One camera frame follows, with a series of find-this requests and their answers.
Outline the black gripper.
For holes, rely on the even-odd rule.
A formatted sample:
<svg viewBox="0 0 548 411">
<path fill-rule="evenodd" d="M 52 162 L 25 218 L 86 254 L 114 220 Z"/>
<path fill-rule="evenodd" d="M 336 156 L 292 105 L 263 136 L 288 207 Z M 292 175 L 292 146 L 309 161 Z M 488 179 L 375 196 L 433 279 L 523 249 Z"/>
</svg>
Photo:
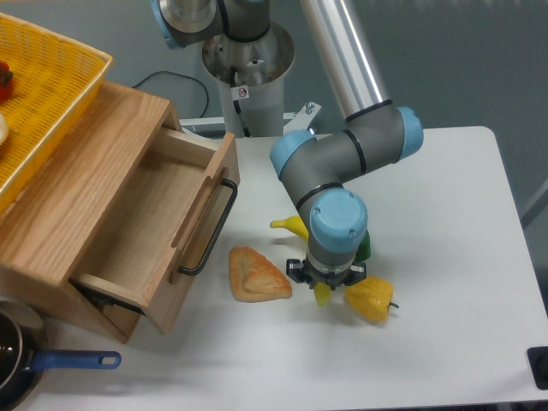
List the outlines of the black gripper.
<svg viewBox="0 0 548 411">
<path fill-rule="evenodd" d="M 286 275 L 296 283 L 306 283 L 313 289 L 317 283 L 327 285 L 331 290 L 340 286 L 353 286 L 366 279 L 366 263 L 354 262 L 346 271 L 322 272 L 316 269 L 308 259 L 286 260 Z"/>
</svg>

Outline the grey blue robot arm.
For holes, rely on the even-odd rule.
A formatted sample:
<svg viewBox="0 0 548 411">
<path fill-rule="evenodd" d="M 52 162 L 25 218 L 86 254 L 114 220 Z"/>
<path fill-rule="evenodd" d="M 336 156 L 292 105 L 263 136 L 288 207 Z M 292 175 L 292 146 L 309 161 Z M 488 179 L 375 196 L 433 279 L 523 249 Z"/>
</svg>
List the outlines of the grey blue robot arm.
<svg viewBox="0 0 548 411">
<path fill-rule="evenodd" d="M 304 1 L 301 8 L 345 120 L 342 131 L 324 138 L 283 121 L 283 78 L 295 48 L 271 20 L 268 2 L 152 2 L 169 47 L 201 44 L 226 129 L 276 139 L 271 163 L 308 232 L 307 255 L 289 260 L 287 275 L 336 289 L 366 277 L 357 254 L 367 210 L 345 183 L 415 154 L 424 133 L 412 110 L 392 103 L 353 4 Z"/>
</svg>

